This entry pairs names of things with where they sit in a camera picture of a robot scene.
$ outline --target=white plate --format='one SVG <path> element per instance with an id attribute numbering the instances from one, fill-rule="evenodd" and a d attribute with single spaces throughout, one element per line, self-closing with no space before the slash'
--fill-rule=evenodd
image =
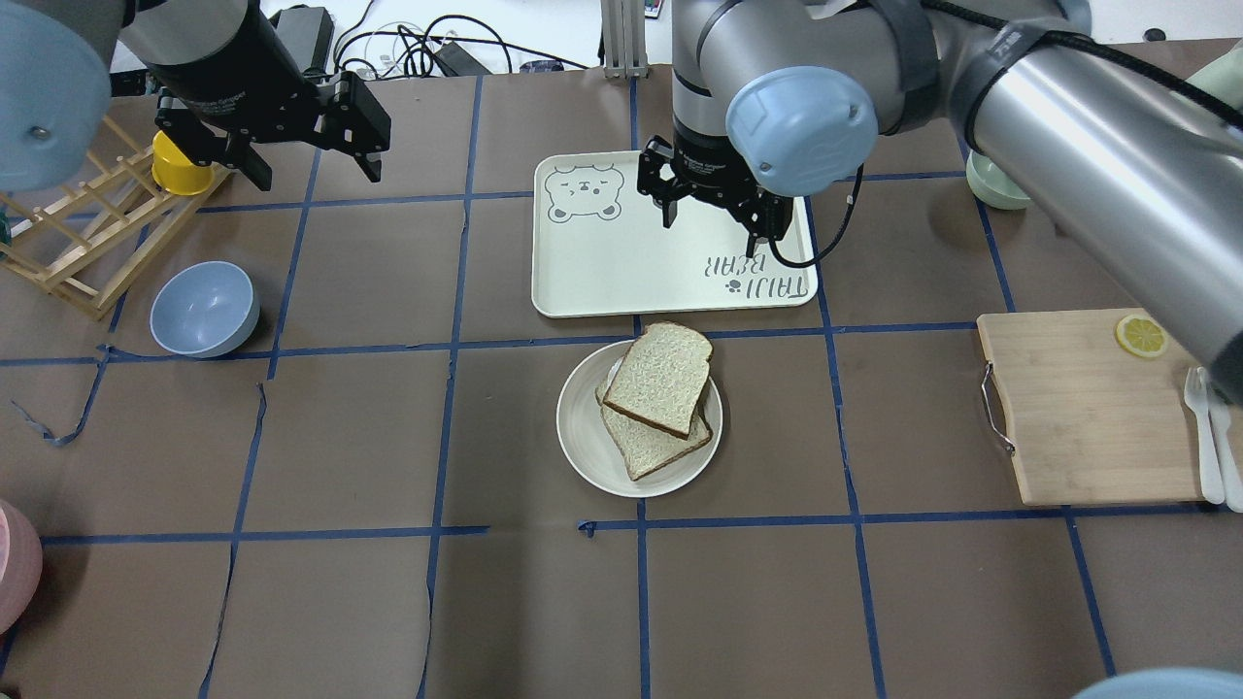
<path id="1" fill-rule="evenodd" d="M 686 198 L 671 229 L 635 189 L 639 153 L 553 155 L 534 177 L 531 302 L 553 318 L 799 306 L 815 266 L 793 270 L 767 246 L 747 259 L 747 231 L 725 210 Z M 812 256 L 802 199 L 778 244 Z"/>
<path id="2" fill-rule="evenodd" d="M 602 347 L 569 373 L 566 386 L 561 389 L 561 398 L 557 399 L 557 439 L 561 440 L 561 449 L 569 459 L 569 465 L 574 466 L 587 483 L 623 498 L 655 498 L 686 485 L 712 460 L 721 443 L 723 410 L 721 394 L 716 391 L 712 377 L 709 377 L 704 419 L 712 428 L 712 439 L 672 464 L 639 480 L 630 480 L 625 473 L 622 451 L 613 443 L 608 429 L 604 428 L 604 420 L 600 419 L 595 387 L 608 376 L 609 368 L 625 354 L 631 342 L 628 340 Z"/>

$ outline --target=white fork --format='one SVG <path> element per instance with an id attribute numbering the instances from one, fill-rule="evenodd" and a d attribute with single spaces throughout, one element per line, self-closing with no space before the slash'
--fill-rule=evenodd
<path id="1" fill-rule="evenodd" d="M 1199 381 L 1208 388 L 1208 371 L 1199 368 Z M 1222 397 L 1207 389 L 1208 422 L 1213 427 L 1213 442 L 1217 444 L 1217 463 L 1222 469 L 1222 481 L 1226 485 L 1226 506 L 1236 512 L 1243 512 L 1243 479 L 1239 478 L 1238 464 L 1231 450 L 1231 408 Z"/>
<path id="2" fill-rule="evenodd" d="M 1187 382 L 1182 387 L 1182 399 L 1196 414 L 1196 428 L 1199 434 L 1199 491 L 1213 505 L 1226 500 L 1226 486 L 1222 485 L 1222 468 L 1217 463 L 1217 448 L 1213 445 L 1213 432 L 1208 423 L 1208 388 L 1199 376 L 1199 367 L 1187 372 Z"/>

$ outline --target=electrical cable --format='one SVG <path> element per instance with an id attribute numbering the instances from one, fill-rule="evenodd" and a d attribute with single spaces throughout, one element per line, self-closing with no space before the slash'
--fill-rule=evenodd
<path id="1" fill-rule="evenodd" d="M 1006 20 L 999 17 L 993 17 L 977 12 L 975 10 L 968 10 L 953 2 L 946 0 L 920 0 L 920 4 L 930 10 L 936 10 L 938 12 L 945 12 L 952 15 L 961 20 L 966 20 L 971 24 L 987 26 L 992 30 L 1001 30 L 1006 26 Z M 1165 70 L 1154 66 L 1146 61 L 1141 61 L 1135 56 L 1124 53 L 1117 49 L 1104 46 L 1096 44 L 1089 36 L 1083 34 L 1076 34 L 1071 31 L 1050 31 L 1045 34 L 1038 42 L 1039 44 L 1052 44 L 1054 46 L 1062 46 L 1065 49 L 1071 49 L 1081 53 L 1088 53 L 1089 56 L 1095 56 L 1104 61 L 1109 61 L 1116 66 L 1121 66 L 1139 76 L 1146 77 L 1152 82 L 1156 82 L 1161 87 L 1181 95 L 1199 107 L 1211 112 L 1214 117 L 1222 119 L 1227 124 L 1243 129 L 1243 112 L 1239 112 L 1222 102 L 1217 97 L 1204 92 L 1203 90 L 1188 83 L 1187 81 L 1172 75 Z"/>
<path id="2" fill-rule="evenodd" d="M 375 39 L 377 36 L 383 36 L 380 32 L 383 30 L 388 29 L 388 27 L 399 27 L 399 26 L 403 26 L 403 25 L 406 25 L 408 29 L 411 29 L 415 34 L 423 34 L 423 27 L 421 26 L 419 26 L 416 24 L 413 24 L 413 22 L 406 22 L 404 20 L 398 20 L 395 22 L 389 22 L 387 25 L 380 25 L 380 26 L 375 27 L 374 30 L 370 30 L 370 31 L 367 31 L 367 32 L 363 34 L 363 36 L 367 37 L 367 41 L 363 42 L 363 58 L 367 58 L 368 61 L 372 60 L 372 56 L 370 56 L 372 39 Z M 397 50 L 398 44 L 400 44 L 400 39 L 399 37 L 394 37 L 393 39 L 393 44 L 389 46 L 389 52 L 388 52 L 390 60 L 392 60 L 393 56 L 398 55 L 398 50 Z"/>
<path id="3" fill-rule="evenodd" d="M 510 45 L 506 44 L 503 39 L 501 39 L 501 35 L 497 34 L 495 29 L 492 29 L 491 26 L 488 26 L 486 22 L 476 20 L 475 17 L 471 17 L 469 15 L 440 15 L 439 17 L 431 20 L 431 24 L 428 25 L 428 31 L 423 32 L 423 40 L 428 41 L 431 37 L 431 30 L 435 29 L 438 24 L 444 22 L 444 21 L 449 21 L 449 20 L 462 20 L 462 21 L 467 21 L 467 22 L 474 22 L 474 24 L 484 27 L 484 30 L 487 31 L 488 34 L 491 34 L 492 36 L 495 36 L 497 44 L 501 46 L 501 50 L 505 51 L 506 72 L 510 72 L 510 73 L 513 72 L 513 56 L 510 55 Z"/>
<path id="4" fill-rule="evenodd" d="M 363 41 L 363 40 L 369 39 L 372 36 L 372 34 L 374 34 L 375 36 L 397 36 L 398 35 L 397 31 L 382 31 L 382 30 L 375 30 L 374 32 L 365 31 L 365 32 L 362 32 L 362 34 L 359 34 L 357 36 L 352 36 L 348 41 L 346 41 L 342 45 L 341 51 L 342 52 L 348 51 L 349 47 L 351 47 L 351 45 L 353 45 L 357 41 Z M 445 36 L 445 35 L 428 36 L 428 41 L 433 41 L 433 42 L 436 42 L 436 44 L 444 44 L 445 41 L 450 41 L 450 40 L 451 41 L 466 42 L 466 44 L 484 44 L 484 45 L 490 45 L 490 46 L 500 46 L 500 42 L 497 42 L 495 39 L 474 39 L 474 37 L 467 37 L 467 36 Z M 517 44 L 511 44 L 508 41 L 505 42 L 505 46 L 510 47 L 513 51 L 518 51 L 521 53 L 531 53 L 532 56 L 539 56 L 542 58 L 549 58 L 549 60 L 553 60 L 553 61 L 561 61 L 562 63 L 566 63 L 567 66 L 572 66 L 572 67 L 576 67 L 576 68 L 587 70 L 588 67 L 590 67 L 590 66 L 585 66 L 583 63 L 579 63 L 577 61 L 571 61 L 569 58 L 563 58 L 563 57 L 557 56 L 554 53 L 548 53 L 546 51 L 539 51 L 537 49 L 528 49 L 526 46 L 518 46 Z M 400 62 L 401 57 L 403 56 L 400 56 L 400 55 L 395 56 L 394 61 L 395 62 Z M 392 68 L 389 71 L 377 71 L 375 75 L 380 76 L 380 75 L 387 75 L 389 72 L 392 72 Z M 395 76 L 392 76 L 392 77 L 385 77 L 383 80 L 393 80 L 393 78 L 400 78 L 400 77 L 416 77 L 416 76 L 395 75 Z"/>
<path id="5" fill-rule="evenodd" d="M 355 29 L 363 26 L 363 22 L 367 21 L 367 15 L 372 11 L 372 5 L 374 5 L 374 4 L 375 4 L 375 0 L 367 0 L 367 6 L 363 7 L 363 16 L 358 17 L 358 21 L 354 22 L 354 26 L 352 26 L 352 27 L 347 29 L 346 31 L 341 32 L 341 35 L 337 37 L 337 42 L 333 45 L 333 49 L 332 49 L 332 65 L 336 66 L 337 72 L 341 72 L 341 52 L 344 50 L 344 49 L 341 47 L 341 41 L 343 39 L 346 39 L 347 34 L 349 34 L 349 32 L 354 31 Z"/>
<path id="6" fill-rule="evenodd" d="M 428 47 L 428 40 L 416 35 L 413 30 L 406 26 L 397 27 L 398 40 L 405 46 L 405 52 L 397 58 L 388 71 L 384 71 L 383 76 L 387 77 L 388 73 L 393 72 L 398 65 L 401 66 L 401 71 L 408 77 L 429 77 L 431 75 L 431 68 L 436 65 L 435 53 Z M 410 40 L 418 41 L 418 46 L 410 44 Z M 414 56 L 419 56 L 419 63 L 415 66 Z"/>
<path id="7" fill-rule="evenodd" d="M 850 195 L 846 197 L 846 210 L 845 210 L 844 214 L 842 214 L 842 225 L 838 226 L 838 234 L 833 236 L 833 240 L 829 241 L 829 244 L 824 248 L 824 250 L 820 250 L 819 252 L 817 252 L 815 256 L 812 257 L 810 260 L 803 260 L 802 262 L 794 262 L 794 261 L 791 261 L 791 260 L 787 260 L 786 257 L 783 257 L 782 254 L 781 254 L 781 251 L 777 250 L 777 241 L 769 238 L 768 239 L 768 250 L 772 251 L 773 259 L 776 259 L 778 262 L 786 265 L 787 267 L 794 267 L 796 270 L 802 270 L 802 269 L 810 267 L 812 265 L 817 265 L 822 260 L 824 260 L 825 257 L 828 257 L 829 252 L 833 252 L 833 250 L 838 246 L 838 244 L 842 243 L 842 238 L 846 234 L 846 228 L 850 226 L 850 216 L 854 214 L 855 204 L 859 203 L 859 188 L 861 185 L 863 185 L 863 165 L 859 165 L 859 169 L 855 170 L 854 184 L 850 187 Z"/>

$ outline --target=black cable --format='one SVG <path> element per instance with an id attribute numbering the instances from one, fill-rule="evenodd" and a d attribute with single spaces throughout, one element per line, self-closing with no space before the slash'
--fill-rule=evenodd
<path id="1" fill-rule="evenodd" d="M 833 236 L 833 240 L 829 241 L 829 244 L 824 248 L 824 250 L 817 252 L 815 256 L 812 257 L 810 260 L 804 260 L 802 262 L 793 262 L 782 256 L 781 251 L 777 250 L 777 241 L 769 238 L 768 249 L 772 250 L 773 257 L 778 262 L 786 265 L 787 267 L 794 267 L 796 270 L 810 267 L 812 265 L 817 265 L 822 260 L 828 257 L 829 252 L 833 252 L 833 250 L 838 246 L 838 244 L 842 243 L 842 236 L 846 234 L 846 228 L 850 225 L 850 216 L 854 214 L 854 206 L 855 204 L 859 203 L 859 187 L 861 184 L 863 184 L 863 165 L 859 165 L 859 169 L 855 170 L 855 182 L 854 185 L 850 188 L 850 195 L 846 197 L 846 211 L 842 214 L 842 225 L 838 226 L 838 234 Z"/>
<path id="2" fill-rule="evenodd" d="M 435 55 L 428 47 L 428 40 L 425 37 L 421 37 L 421 36 L 414 34 L 414 31 L 411 31 L 405 25 L 398 25 L 398 27 L 397 27 L 397 35 L 401 40 L 401 45 L 405 46 L 405 53 L 403 53 L 393 63 L 393 66 L 397 66 L 397 65 L 400 63 L 403 66 L 403 71 L 405 72 L 405 75 L 408 77 L 428 77 L 428 76 L 430 76 L 431 75 L 431 68 L 435 66 Z M 418 46 L 411 45 L 410 44 L 411 39 L 414 41 L 418 41 L 419 45 Z M 419 65 L 418 66 L 414 65 L 414 56 L 415 55 L 419 56 Z M 393 67 L 389 67 L 389 70 L 384 72 L 384 76 L 387 76 L 392 71 L 393 71 Z"/>
<path id="3" fill-rule="evenodd" d="M 349 37 L 349 40 L 346 41 L 346 44 L 341 47 L 341 50 L 342 50 L 342 52 L 348 51 L 351 45 L 353 45 L 355 41 L 362 41 L 364 39 L 367 39 L 368 36 L 397 36 L 397 35 L 398 35 L 397 31 L 389 31 L 389 30 L 364 31 L 364 32 L 362 32 L 359 35 Z M 428 37 L 428 41 L 434 41 L 436 44 L 444 44 L 447 40 L 464 41 L 464 42 L 467 42 L 467 44 L 486 44 L 486 45 L 490 45 L 490 46 L 500 46 L 500 44 L 495 39 L 472 39 L 472 37 L 466 37 L 466 36 L 444 36 L 444 35 L 435 35 L 435 36 L 429 36 Z M 576 67 L 576 68 L 587 70 L 587 68 L 590 67 L 590 66 L 585 66 L 583 63 L 579 63 L 577 61 L 571 61 L 569 58 L 563 58 L 561 56 L 557 56 L 557 55 L 553 55 L 553 53 L 548 53 L 546 51 L 539 51 L 539 50 L 536 50 L 536 49 L 527 49 L 526 46 L 518 46 L 517 44 L 510 44 L 510 42 L 505 42 L 505 45 L 508 46 L 510 49 L 512 49 L 513 51 L 521 51 L 523 53 L 531 53 L 532 56 L 539 56 L 542 58 L 549 58 L 549 60 L 553 60 L 553 61 L 561 61 L 562 63 L 566 63 L 567 66 L 572 66 L 572 67 Z"/>
<path id="4" fill-rule="evenodd" d="M 374 4 L 375 0 L 367 0 L 367 6 L 363 7 L 363 16 L 358 17 L 358 21 L 354 24 L 354 26 L 347 29 L 346 31 L 341 32 L 339 36 L 337 36 L 337 42 L 332 47 L 332 65 L 336 66 L 337 72 L 341 72 L 341 52 L 344 51 L 344 49 L 341 46 L 341 41 L 346 39 L 347 34 L 363 26 L 363 22 L 367 21 L 367 14 L 372 11 L 372 5 Z"/>
<path id="5" fill-rule="evenodd" d="M 485 24 L 485 22 L 482 22 L 480 20 L 476 20 L 475 17 L 471 17 L 471 16 L 467 16 L 467 15 L 440 15 L 439 17 L 431 20 L 431 24 L 428 25 L 426 30 L 424 30 L 424 32 L 423 32 L 423 40 L 428 41 L 431 37 L 431 30 L 435 29 L 438 24 L 447 21 L 447 20 L 462 20 L 462 21 L 467 21 L 467 22 L 474 22 L 474 24 L 484 27 L 484 30 L 487 31 L 488 34 L 491 34 L 492 36 L 495 36 L 497 44 L 505 51 L 506 72 L 511 72 L 511 73 L 513 72 L 513 57 L 510 56 L 510 45 L 506 44 L 503 39 L 501 39 L 501 35 L 497 34 L 495 29 L 492 29 L 491 26 L 488 26 L 487 24 Z"/>
<path id="6" fill-rule="evenodd" d="M 362 63 L 362 65 L 367 66 L 367 68 L 370 70 L 374 75 L 379 75 L 379 71 L 375 68 L 375 66 L 370 61 L 368 61 L 367 58 L 346 58 L 346 61 L 343 63 L 341 63 L 341 65 L 337 66 L 337 70 L 338 71 L 343 71 L 343 70 L 346 70 L 346 66 L 348 66 L 349 63 Z"/>
<path id="7" fill-rule="evenodd" d="M 936 10 L 938 12 L 945 12 L 952 15 L 961 20 L 966 20 L 972 24 L 981 26 L 987 26 L 993 30 L 1001 30 L 1006 26 L 1006 20 L 976 12 L 975 10 L 968 10 L 953 2 L 946 0 L 920 0 L 920 4 L 930 10 Z M 1081 34 L 1070 31 L 1050 31 L 1045 34 L 1037 44 L 1053 44 L 1055 46 L 1063 46 L 1065 49 L 1071 49 L 1089 56 L 1095 56 L 1104 61 L 1109 61 L 1116 66 L 1121 66 L 1139 76 L 1146 77 L 1152 82 L 1156 82 L 1161 87 L 1181 95 L 1187 100 L 1195 102 L 1199 107 L 1211 112 L 1214 117 L 1222 119 L 1229 126 L 1243 129 L 1243 112 L 1239 112 L 1222 102 L 1217 97 L 1204 92 L 1203 90 L 1188 83 L 1187 81 L 1172 75 L 1167 71 L 1154 66 L 1146 61 L 1141 61 L 1135 56 L 1124 53 L 1117 49 L 1110 46 L 1103 46 L 1091 40 L 1091 37 L 1084 36 Z"/>

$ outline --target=lemon slice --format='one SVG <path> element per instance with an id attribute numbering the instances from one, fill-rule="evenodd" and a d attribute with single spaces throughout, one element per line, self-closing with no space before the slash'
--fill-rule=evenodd
<path id="1" fill-rule="evenodd" d="M 1170 346 L 1170 340 L 1165 330 L 1152 318 L 1140 313 L 1131 313 L 1117 321 L 1117 327 L 1114 328 L 1114 337 L 1117 338 L 1117 343 L 1122 346 L 1122 350 L 1145 359 L 1154 359 L 1165 354 L 1166 348 Z"/>

